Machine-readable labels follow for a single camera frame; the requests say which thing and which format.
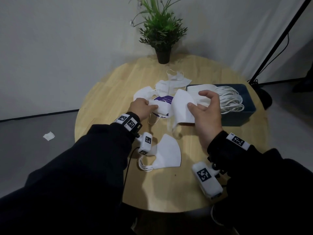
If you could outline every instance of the white wall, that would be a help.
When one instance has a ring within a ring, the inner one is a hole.
[[[306,76],[313,62],[313,1],[292,27],[289,36],[289,45],[285,51],[257,77],[260,83]],[[284,49],[286,44],[287,37],[270,61]]]
[[[182,0],[175,46],[250,78],[303,0]],[[0,0],[0,120],[78,109],[106,73],[153,54],[128,0]]]

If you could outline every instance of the green plant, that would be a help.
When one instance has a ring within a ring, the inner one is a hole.
[[[135,18],[139,14],[148,14],[148,17],[142,15],[145,21],[139,23],[144,25],[144,29],[139,28],[140,34],[143,36],[143,38],[140,38],[139,42],[151,45],[158,52],[166,52],[169,51],[181,37],[186,35],[187,28],[181,27],[182,19],[176,19],[173,12],[168,12],[168,8],[180,0],[173,3],[171,3],[172,0],[167,0],[165,4],[163,0],[160,0],[160,6],[161,4],[163,6],[162,10],[159,8],[159,0],[150,0],[150,4],[148,0],[137,1],[140,2],[146,10],[139,12]],[[134,25],[134,19],[131,21],[133,27],[139,25]]]

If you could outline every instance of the hand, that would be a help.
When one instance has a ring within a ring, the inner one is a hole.
[[[138,115],[140,121],[148,118],[148,116],[152,113],[152,111],[158,108],[157,105],[148,106],[149,101],[143,98],[137,98],[134,102],[131,102],[128,111],[131,111]]]
[[[200,144],[204,149],[207,149],[212,140],[223,130],[221,107],[217,93],[210,90],[202,90],[199,91],[199,95],[210,98],[210,105],[208,107],[201,104],[196,106],[189,102],[187,107],[195,118]]]

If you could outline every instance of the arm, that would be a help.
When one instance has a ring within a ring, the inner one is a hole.
[[[291,159],[282,159],[276,149],[264,154],[251,145],[244,150],[226,139],[221,126],[219,96],[200,91],[211,98],[209,107],[188,108],[195,117],[199,140],[210,161],[231,177],[227,183],[227,209],[224,216],[240,234],[308,226],[313,209],[311,171]]]
[[[147,104],[138,98],[129,114],[145,119],[157,108]],[[31,173],[23,188],[0,200],[0,226],[109,225],[122,200],[123,170],[134,139],[120,124],[92,125],[73,147]]]

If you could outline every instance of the black sleeve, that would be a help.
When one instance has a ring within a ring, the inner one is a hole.
[[[284,234],[282,231],[308,228],[313,209],[312,172],[294,160],[283,159],[276,149],[262,154],[251,145],[246,151],[226,139],[227,135],[225,131],[217,135],[208,153],[231,177],[227,216],[239,234]]]
[[[92,125],[73,147],[32,172],[23,188],[0,199],[0,227],[109,225],[134,139],[120,124]]]

